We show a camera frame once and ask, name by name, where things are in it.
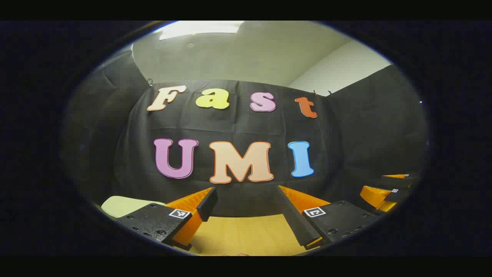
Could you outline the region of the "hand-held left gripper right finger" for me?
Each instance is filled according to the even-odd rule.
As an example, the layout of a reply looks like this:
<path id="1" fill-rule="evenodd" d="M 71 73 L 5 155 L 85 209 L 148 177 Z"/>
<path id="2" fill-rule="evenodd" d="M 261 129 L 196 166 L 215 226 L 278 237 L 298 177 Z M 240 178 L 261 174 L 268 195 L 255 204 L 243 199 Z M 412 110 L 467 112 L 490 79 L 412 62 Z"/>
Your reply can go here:
<path id="1" fill-rule="evenodd" d="M 299 244 L 306 250 L 346 240 L 378 216 L 346 200 L 326 200 L 277 186 L 275 200 Z"/>

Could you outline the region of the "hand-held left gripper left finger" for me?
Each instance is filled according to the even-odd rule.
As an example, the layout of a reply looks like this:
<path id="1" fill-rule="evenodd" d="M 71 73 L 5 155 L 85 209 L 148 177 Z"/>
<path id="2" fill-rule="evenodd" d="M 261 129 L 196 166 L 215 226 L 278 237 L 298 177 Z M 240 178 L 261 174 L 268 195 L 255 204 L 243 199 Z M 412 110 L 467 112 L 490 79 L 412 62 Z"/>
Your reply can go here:
<path id="1" fill-rule="evenodd" d="M 203 222 L 207 222 L 218 196 L 210 187 L 167 205 L 149 203 L 117 219 L 118 223 L 153 240 L 184 250 Z"/>

